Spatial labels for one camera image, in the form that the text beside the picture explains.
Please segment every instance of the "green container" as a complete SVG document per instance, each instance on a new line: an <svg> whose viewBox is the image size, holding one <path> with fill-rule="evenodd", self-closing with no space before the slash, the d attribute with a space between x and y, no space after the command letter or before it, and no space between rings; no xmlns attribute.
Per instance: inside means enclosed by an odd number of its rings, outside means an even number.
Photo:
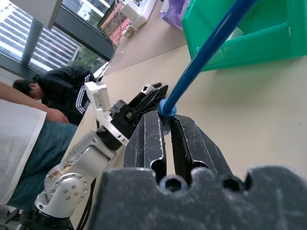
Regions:
<svg viewBox="0 0 307 230"><path fill-rule="evenodd" d="M191 0L182 20L191 58L234 0ZM307 0L260 0L239 24L243 35L224 43L203 71L307 54Z"/></svg>

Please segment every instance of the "blue plastic rod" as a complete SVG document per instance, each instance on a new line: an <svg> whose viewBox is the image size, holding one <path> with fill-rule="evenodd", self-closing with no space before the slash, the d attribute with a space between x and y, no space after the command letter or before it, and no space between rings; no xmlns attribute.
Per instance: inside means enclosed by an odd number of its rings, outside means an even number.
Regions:
<svg viewBox="0 0 307 230"><path fill-rule="evenodd" d="M231 33L235 30L239 22L253 8L258 0L236 0L226 13L224 18L217 25L208 40L200 48L194 59L190 62L176 86L171 92L161 110L161 116L168 116L180 97L192 84L201 70L207 65L213 55L223 45Z"/></svg>

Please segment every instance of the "glass window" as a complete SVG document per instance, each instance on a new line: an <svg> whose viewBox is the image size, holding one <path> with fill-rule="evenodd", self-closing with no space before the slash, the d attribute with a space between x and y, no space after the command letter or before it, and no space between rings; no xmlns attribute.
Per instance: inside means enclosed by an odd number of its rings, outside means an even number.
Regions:
<svg viewBox="0 0 307 230"><path fill-rule="evenodd" d="M8 0L0 0L0 52L20 61L32 17Z"/></svg>
<svg viewBox="0 0 307 230"><path fill-rule="evenodd" d="M81 65L95 73L106 61L56 27L44 28L30 66L40 72L67 65Z"/></svg>
<svg viewBox="0 0 307 230"><path fill-rule="evenodd" d="M63 0L62 4L97 29L114 0Z"/></svg>

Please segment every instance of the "white device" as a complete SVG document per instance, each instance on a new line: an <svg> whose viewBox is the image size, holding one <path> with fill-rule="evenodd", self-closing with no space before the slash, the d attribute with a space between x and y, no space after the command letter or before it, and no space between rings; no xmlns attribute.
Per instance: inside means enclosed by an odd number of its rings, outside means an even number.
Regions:
<svg viewBox="0 0 307 230"><path fill-rule="evenodd" d="M130 19L133 28L144 25L154 9L157 0L142 0L139 6L133 0L120 0L122 7L120 12Z"/></svg>
<svg viewBox="0 0 307 230"><path fill-rule="evenodd" d="M107 93L106 84L100 82L86 82L86 93L92 104L96 119L101 126L104 126L120 143L128 145L129 139L119 132L114 125L112 125L112 118L108 114L111 109L109 95Z"/></svg>
<svg viewBox="0 0 307 230"><path fill-rule="evenodd" d="M123 32L123 36L125 38L129 38L133 35L134 33L134 28L132 27L132 25L129 25Z"/></svg>

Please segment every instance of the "beige table surface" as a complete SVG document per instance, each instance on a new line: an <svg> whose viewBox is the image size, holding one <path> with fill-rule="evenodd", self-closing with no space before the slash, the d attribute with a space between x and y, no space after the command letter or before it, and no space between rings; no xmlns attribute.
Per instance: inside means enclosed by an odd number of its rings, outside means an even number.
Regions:
<svg viewBox="0 0 307 230"><path fill-rule="evenodd" d="M112 57L106 74L155 57L187 44L184 33L160 17L162 2L157 1L148 22L131 38L124 38Z"/></svg>
<svg viewBox="0 0 307 230"><path fill-rule="evenodd" d="M182 46L106 75L111 103L129 102L145 83L160 81L170 92L189 61L188 48ZM204 72L180 99L177 111L195 120L238 177L255 165L285 165L307 178L306 73L307 57ZM95 128L90 112L72 143ZM171 168L172 153L166 151ZM122 159L121 153L115 164L120 166Z"/></svg>

